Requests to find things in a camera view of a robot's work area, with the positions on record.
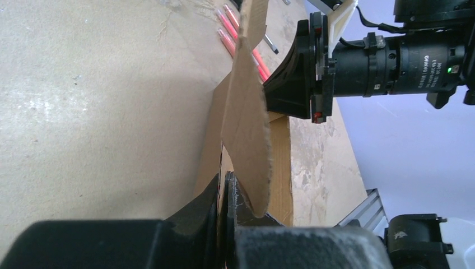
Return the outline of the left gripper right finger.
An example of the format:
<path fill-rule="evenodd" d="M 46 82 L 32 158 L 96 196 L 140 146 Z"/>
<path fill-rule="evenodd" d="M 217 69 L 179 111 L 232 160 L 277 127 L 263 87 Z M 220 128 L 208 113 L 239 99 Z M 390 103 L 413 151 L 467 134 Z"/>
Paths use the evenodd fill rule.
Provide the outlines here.
<path fill-rule="evenodd" d="M 258 218 L 244 202 L 236 176 L 225 175 L 226 268 L 391 268 L 379 237 L 359 226 L 285 227 Z"/>

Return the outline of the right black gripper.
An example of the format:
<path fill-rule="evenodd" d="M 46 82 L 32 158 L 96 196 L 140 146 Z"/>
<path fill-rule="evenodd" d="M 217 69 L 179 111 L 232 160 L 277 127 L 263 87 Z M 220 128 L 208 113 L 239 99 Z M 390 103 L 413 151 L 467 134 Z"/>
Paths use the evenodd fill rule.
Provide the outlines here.
<path fill-rule="evenodd" d="M 474 2 L 395 1 L 395 25 L 360 16 L 370 32 L 337 43 L 328 57 L 328 20 L 320 10 L 297 23 L 287 56 L 263 84 L 267 110 L 323 123 L 335 97 L 425 94 L 435 108 L 458 86 L 474 104 Z M 309 96 L 309 38 L 316 87 Z"/>

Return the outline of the aluminium frame rail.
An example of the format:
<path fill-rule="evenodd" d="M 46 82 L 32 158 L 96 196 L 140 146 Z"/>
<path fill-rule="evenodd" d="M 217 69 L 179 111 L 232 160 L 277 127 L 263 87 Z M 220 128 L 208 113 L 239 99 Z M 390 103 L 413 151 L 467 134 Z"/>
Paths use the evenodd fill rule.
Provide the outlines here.
<path fill-rule="evenodd" d="M 389 221 L 377 188 L 367 189 L 367 198 L 344 217 L 336 226 L 359 226 L 376 233 L 388 226 Z"/>

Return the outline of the black yellow screwdriver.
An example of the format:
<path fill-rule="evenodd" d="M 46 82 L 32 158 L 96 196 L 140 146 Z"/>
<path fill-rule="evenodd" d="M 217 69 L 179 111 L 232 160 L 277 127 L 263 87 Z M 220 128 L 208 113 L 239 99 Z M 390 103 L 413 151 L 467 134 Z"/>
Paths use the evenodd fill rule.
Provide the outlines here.
<path fill-rule="evenodd" d="M 277 46 L 275 45 L 275 43 L 269 38 L 269 36 L 267 34 L 264 35 L 264 41 L 267 43 L 267 45 L 270 47 L 270 49 L 272 50 L 272 52 L 274 54 L 278 54 L 279 53 L 279 50 L 277 48 Z"/>

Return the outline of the brown cardboard box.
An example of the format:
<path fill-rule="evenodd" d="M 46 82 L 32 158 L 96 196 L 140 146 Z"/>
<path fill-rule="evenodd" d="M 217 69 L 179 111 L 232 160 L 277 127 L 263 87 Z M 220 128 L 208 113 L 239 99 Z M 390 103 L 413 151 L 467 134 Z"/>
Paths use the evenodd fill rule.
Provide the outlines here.
<path fill-rule="evenodd" d="M 218 175 L 213 190 L 219 231 L 225 208 L 224 177 L 235 174 L 251 214 L 270 213 L 292 225 L 290 131 L 286 116 L 267 112 L 252 51 L 266 30 L 267 1 L 245 1 L 240 11 L 231 72 L 215 88 L 194 194 L 201 194 Z"/>

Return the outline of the red pen with label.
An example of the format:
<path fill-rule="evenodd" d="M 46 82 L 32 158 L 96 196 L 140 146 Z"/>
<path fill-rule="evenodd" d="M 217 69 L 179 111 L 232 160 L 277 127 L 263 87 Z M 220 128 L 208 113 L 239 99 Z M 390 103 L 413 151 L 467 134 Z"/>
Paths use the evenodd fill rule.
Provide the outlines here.
<path fill-rule="evenodd" d="M 235 52 L 236 52 L 236 42 L 237 42 L 237 40 L 234 40 L 234 38 L 232 37 L 232 33 L 234 32 L 234 29 L 233 29 L 232 25 L 230 24 L 229 19 L 227 18 L 226 14 L 224 15 L 220 10 L 217 10 L 217 17 L 218 17 L 220 23 L 222 24 L 222 26 L 225 29 L 224 32 L 226 32 L 233 39 L 233 41 L 235 43 Z M 260 80 L 262 82 L 265 82 L 265 81 L 262 80 L 263 77 L 262 77 L 262 75 L 260 74 L 259 71 L 258 71 L 258 73 L 259 73 L 259 76 L 260 76 Z"/>

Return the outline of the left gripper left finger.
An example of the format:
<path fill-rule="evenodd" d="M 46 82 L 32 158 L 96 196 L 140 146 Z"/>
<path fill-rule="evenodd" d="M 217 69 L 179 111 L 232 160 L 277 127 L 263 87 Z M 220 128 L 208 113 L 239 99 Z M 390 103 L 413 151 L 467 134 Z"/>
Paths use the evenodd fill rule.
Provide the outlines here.
<path fill-rule="evenodd" d="M 24 230 L 2 268 L 216 268 L 213 178 L 165 220 L 48 220 Z"/>

